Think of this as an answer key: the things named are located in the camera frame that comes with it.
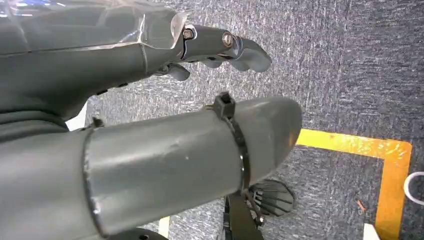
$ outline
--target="black zip tie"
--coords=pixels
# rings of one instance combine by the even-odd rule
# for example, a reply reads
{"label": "black zip tie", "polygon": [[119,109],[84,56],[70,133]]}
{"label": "black zip tie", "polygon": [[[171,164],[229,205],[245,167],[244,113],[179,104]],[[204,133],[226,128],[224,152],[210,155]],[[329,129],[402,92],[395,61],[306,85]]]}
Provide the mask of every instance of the black zip tie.
{"label": "black zip tie", "polygon": [[245,136],[237,121],[234,119],[236,110],[236,101],[228,92],[221,92],[215,97],[215,101],[211,106],[218,118],[224,121],[231,130],[235,143],[238,147],[241,160],[241,184],[240,191],[246,192],[249,190],[251,181],[251,165],[249,159],[248,146],[246,145]]}

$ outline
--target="gray casing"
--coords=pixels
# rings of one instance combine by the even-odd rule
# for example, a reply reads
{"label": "gray casing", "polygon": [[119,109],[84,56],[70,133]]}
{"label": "gray casing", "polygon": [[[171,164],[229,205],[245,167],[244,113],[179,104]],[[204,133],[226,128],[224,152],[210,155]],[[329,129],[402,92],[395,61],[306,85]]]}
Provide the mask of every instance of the gray casing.
{"label": "gray casing", "polygon": [[[235,119],[254,184],[294,146],[301,110],[262,98],[238,104]],[[0,153],[2,240],[117,234],[237,191],[242,167],[230,129],[211,110],[38,134],[2,143]]]}

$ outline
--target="prosthetic hand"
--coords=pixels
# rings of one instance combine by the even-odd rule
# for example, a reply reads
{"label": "prosthetic hand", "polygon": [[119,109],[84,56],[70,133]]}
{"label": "prosthetic hand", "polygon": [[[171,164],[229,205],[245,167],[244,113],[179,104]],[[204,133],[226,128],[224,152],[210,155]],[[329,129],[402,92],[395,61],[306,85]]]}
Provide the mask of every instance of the prosthetic hand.
{"label": "prosthetic hand", "polygon": [[236,105],[228,94],[212,109],[69,132],[65,121],[107,89],[152,75],[184,81],[184,62],[211,68],[229,62],[263,72],[270,57],[254,41],[185,25],[183,14],[152,3],[5,3],[2,240],[113,239],[219,197],[254,191],[249,186],[272,173],[297,140],[301,110],[294,101],[270,97]]}

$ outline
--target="metal screw head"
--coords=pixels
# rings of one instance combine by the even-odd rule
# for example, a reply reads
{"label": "metal screw head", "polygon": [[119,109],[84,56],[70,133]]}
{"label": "metal screw head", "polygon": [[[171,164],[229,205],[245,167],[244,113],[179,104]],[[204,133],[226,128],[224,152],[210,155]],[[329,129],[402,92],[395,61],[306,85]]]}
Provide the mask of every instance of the metal screw head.
{"label": "metal screw head", "polygon": [[229,32],[224,32],[224,34],[222,35],[222,42],[224,43],[224,46],[226,46],[227,48],[231,48],[234,42],[233,35]]}
{"label": "metal screw head", "polygon": [[192,30],[190,30],[190,29],[185,29],[185,30],[182,32],[182,37],[183,37],[185,40],[189,40],[189,39],[193,39],[193,38],[195,37],[195,34],[193,33],[193,31],[192,31]]}

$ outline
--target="yellow tape line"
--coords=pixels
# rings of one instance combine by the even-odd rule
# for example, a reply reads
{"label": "yellow tape line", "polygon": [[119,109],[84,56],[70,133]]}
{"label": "yellow tape line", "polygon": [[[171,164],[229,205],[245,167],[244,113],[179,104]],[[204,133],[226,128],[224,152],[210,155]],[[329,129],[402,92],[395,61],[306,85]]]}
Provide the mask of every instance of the yellow tape line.
{"label": "yellow tape line", "polygon": [[159,231],[158,233],[165,238],[168,238],[168,234],[170,232],[170,217],[166,216],[159,220]]}
{"label": "yellow tape line", "polygon": [[412,145],[391,139],[376,139],[302,129],[297,145],[357,154],[384,160],[375,228],[382,240],[399,239]]}

